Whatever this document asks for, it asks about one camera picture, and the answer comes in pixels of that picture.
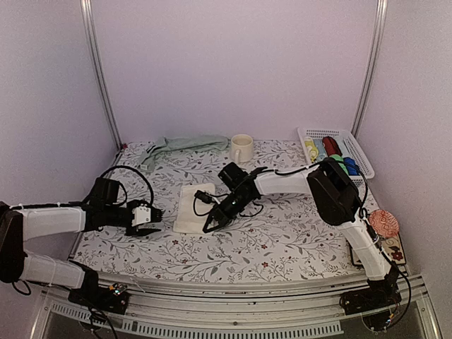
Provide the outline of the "cream white towel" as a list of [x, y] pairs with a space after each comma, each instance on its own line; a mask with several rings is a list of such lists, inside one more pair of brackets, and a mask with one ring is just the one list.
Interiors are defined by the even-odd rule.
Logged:
[[215, 195], [215, 185], [214, 183], [207, 183], [186, 185], [181, 188], [177, 218], [173, 224], [174, 232], [181, 234], [204, 234], [203, 226], [207, 217], [197, 216], [194, 210], [196, 210], [198, 214], [208, 213], [212, 208], [212, 205], [196, 199], [195, 193], [197, 191]]

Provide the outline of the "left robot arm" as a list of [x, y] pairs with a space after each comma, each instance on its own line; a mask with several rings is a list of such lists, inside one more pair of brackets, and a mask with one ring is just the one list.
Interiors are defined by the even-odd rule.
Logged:
[[125, 186], [102, 174], [82, 201], [68, 203], [1, 204], [1, 281], [19, 281], [66, 287], [78, 293], [89, 306], [105, 300], [96, 271], [81, 264], [40, 256], [26, 251], [28, 240], [53, 234], [100, 231], [119, 227], [129, 237], [155, 232], [148, 223], [162, 221], [163, 211], [148, 200], [118, 200]]

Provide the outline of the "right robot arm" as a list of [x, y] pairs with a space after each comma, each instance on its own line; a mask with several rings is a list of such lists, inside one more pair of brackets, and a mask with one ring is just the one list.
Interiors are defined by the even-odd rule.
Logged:
[[309, 193], [321, 219], [337, 227], [358, 255], [369, 284], [365, 302], [379, 308], [398, 291], [397, 280], [403, 274], [379, 244], [379, 236], [364, 207], [366, 197], [360, 196], [343, 166], [344, 162], [328, 157], [285, 172], [267, 167], [245, 172], [231, 162], [218, 175], [230, 192], [210, 209], [203, 232], [228, 226], [251, 202], [262, 196]]

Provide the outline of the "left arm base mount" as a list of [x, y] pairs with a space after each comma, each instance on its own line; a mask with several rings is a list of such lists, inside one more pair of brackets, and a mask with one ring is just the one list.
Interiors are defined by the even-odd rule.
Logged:
[[83, 284], [79, 289], [70, 289], [68, 301], [99, 311], [124, 315], [129, 305], [128, 286], [114, 283], [108, 287]]

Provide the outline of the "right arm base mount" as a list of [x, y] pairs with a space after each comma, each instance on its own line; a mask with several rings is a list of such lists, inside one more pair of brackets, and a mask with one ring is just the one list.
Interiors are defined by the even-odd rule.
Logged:
[[351, 315], [396, 305], [401, 300], [397, 284], [369, 281], [367, 288], [342, 293], [339, 305]]

